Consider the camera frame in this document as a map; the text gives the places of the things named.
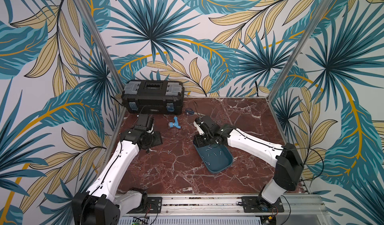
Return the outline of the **teal plastic storage tray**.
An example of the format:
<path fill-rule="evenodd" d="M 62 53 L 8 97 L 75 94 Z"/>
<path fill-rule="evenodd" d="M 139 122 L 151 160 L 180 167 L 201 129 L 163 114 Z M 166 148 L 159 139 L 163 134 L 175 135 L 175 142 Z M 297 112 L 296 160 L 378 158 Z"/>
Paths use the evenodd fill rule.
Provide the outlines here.
<path fill-rule="evenodd" d="M 212 146 L 211 150 L 206 151 L 208 147 L 197 148 L 195 146 L 195 149 L 210 173 L 218 174 L 233 164 L 234 158 L 226 146 Z"/>

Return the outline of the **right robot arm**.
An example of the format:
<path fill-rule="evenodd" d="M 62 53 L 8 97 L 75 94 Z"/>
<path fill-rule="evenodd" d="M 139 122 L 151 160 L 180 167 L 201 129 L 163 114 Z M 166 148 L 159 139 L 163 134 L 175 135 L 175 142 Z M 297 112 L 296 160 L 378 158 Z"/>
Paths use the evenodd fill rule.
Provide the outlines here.
<path fill-rule="evenodd" d="M 259 201 L 262 203 L 273 205 L 285 192 L 296 190 L 304 170 L 304 162 L 294 145 L 270 143 L 231 125 L 220 127 L 194 122 L 194 127 L 198 131 L 194 137 L 198 146 L 229 146 L 247 152 L 274 167 L 273 178 L 259 195 Z"/>

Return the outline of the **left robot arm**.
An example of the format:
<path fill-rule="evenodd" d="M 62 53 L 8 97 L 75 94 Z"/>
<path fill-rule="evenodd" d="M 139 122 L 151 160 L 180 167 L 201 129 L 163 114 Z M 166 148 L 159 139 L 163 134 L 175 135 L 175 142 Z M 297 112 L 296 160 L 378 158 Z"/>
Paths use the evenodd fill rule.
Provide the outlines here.
<path fill-rule="evenodd" d="M 134 128 L 120 134 L 116 150 L 104 170 L 85 192 L 71 201 L 76 225 L 116 225 L 129 212 L 146 213 L 150 204 L 145 190 L 133 188 L 118 196 L 117 189 L 140 150 L 162 145 L 160 132 Z"/>

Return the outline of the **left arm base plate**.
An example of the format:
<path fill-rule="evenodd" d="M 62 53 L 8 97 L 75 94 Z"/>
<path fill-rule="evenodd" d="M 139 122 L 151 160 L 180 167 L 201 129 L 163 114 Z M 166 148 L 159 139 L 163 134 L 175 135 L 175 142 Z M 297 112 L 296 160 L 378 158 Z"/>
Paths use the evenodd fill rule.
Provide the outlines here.
<path fill-rule="evenodd" d="M 148 197 L 138 208 L 128 212 L 128 214 L 159 214 L 162 211 L 162 197 Z"/>

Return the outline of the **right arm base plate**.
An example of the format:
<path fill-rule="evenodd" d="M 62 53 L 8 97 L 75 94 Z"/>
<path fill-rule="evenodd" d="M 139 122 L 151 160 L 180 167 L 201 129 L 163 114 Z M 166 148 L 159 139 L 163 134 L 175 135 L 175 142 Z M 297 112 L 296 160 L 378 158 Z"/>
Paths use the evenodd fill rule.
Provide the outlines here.
<path fill-rule="evenodd" d="M 270 204 L 261 197 L 247 196 L 241 197 L 238 206 L 242 207 L 245 213 L 283 213 L 284 207 L 281 199 Z"/>

